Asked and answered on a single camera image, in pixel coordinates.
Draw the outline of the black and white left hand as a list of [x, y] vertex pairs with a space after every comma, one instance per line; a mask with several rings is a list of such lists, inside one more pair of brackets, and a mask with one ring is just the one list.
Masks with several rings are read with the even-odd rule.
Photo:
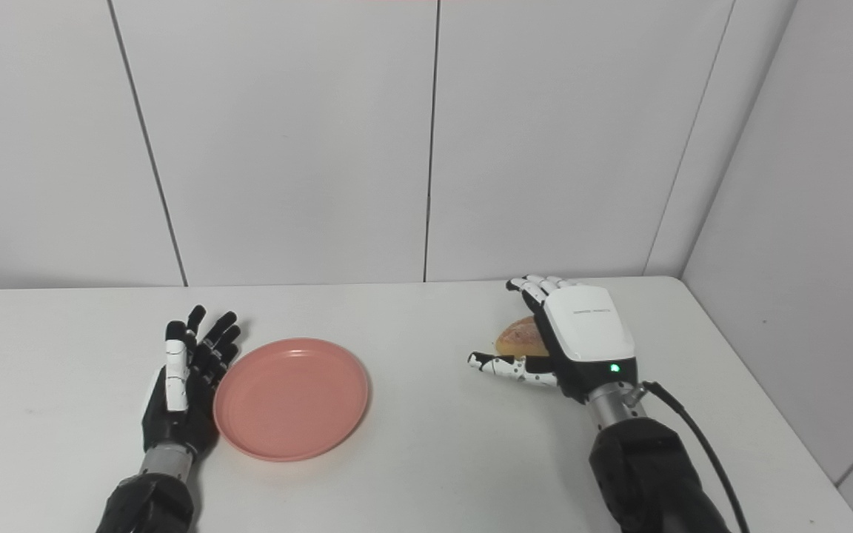
[[185, 321], [168, 323], [164, 365], [141, 419], [145, 451], [160, 444], [179, 444], [199, 459], [215, 445], [215, 395], [239, 354], [241, 327], [238, 316], [227, 312], [201, 335], [206, 314], [203, 306], [196, 306]]

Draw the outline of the black and white right hand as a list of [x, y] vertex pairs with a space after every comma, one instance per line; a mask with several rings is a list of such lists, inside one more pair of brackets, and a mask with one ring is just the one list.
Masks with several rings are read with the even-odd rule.
[[512, 278], [506, 287], [531, 315], [500, 334], [493, 354], [470, 353], [472, 368], [555, 386], [581, 404], [603, 386], [638, 382], [635, 341], [605, 287], [538, 275]]

